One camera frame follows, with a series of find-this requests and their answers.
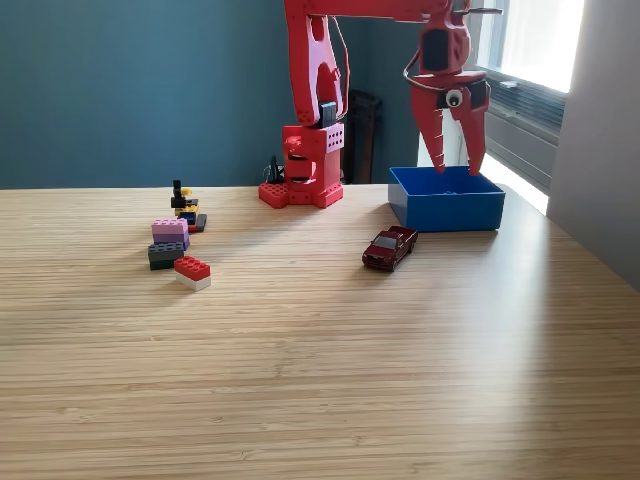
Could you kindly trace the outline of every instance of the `cable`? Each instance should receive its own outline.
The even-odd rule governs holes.
[[[336,25],[336,30],[338,31],[338,37],[340,37],[340,41],[342,42],[342,48],[344,49],[344,65],[347,73],[347,78],[345,79],[345,87],[344,92],[342,93],[342,115],[339,115],[336,120],[340,121],[344,117],[347,116],[349,112],[349,77],[351,76],[351,68],[349,67],[349,50],[347,49],[347,42],[344,41],[344,37],[342,36],[342,31],[340,30],[340,25],[338,24],[338,19],[334,16],[331,17],[333,23]]]
[[[409,65],[407,65],[407,67],[404,69],[404,72],[403,72],[404,79],[414,87],[422,88],[424,90],[431,90],[432,92],[446,92],[447,91],[446,88],[430,87],[428,85],[423,85],[420,82],[415,81],[413,78],[409,76],[409,70],[413,68],[413,66],[418,62],[419,58],[420,58],[420,49],[418,48],[418,50],[416,51],[416,54],[413,56],[413,58],[409,62]]]

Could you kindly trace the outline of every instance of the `white lego brick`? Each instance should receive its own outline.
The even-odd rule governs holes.
[[[204,290],[205,288],[211,286],[210,276],[207,278],[203,278],[202,280],[198,280],[196,282],[195,280],[191,280],[190,278],[185,277],[181,273],[176,272],[176,280],[178,280],[183,285],[186,285],[190,289],[195,290],[196,292],[199,292],[200,290]]]
[[[327,128],[327,153],[335,152],[344,147],[344,124],[336,123]]]

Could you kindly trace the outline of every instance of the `blue plastic bin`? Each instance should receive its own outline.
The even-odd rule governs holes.
[[[389,203],[403,227],[419,232],[497,230],[505,193],[468,167],[391,168]]]

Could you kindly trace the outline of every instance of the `robotic arm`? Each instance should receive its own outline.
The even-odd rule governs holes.
[[[423,23],[419,48],[404,72],[411,85],[414,114],[439,172],[444,171],[442,111],[459,121],[469,153],[470,173],[480,172],[486,152],[484,116],[490,89],[484,72],[464,72],[471,41],[464,17],[501,13],[472,9],[471,0],[284,0],[289,28],[291,84],[301,126],[285,127],[285,186],[261,186],[260,197],[279,208],[290,203],[327,207],[342,198],[340,152],[347,113],[348,57],[345,93],[329,35],[336,16],[379,17]],[[419,62],[420,74],[409,71]]]

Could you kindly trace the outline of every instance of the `red toy car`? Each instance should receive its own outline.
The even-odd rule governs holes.
[[[413,252],[418,232],[409,228],[391,227],[380,232],[362,254],[362,262],[370,268],[394,271],[405,255]]]

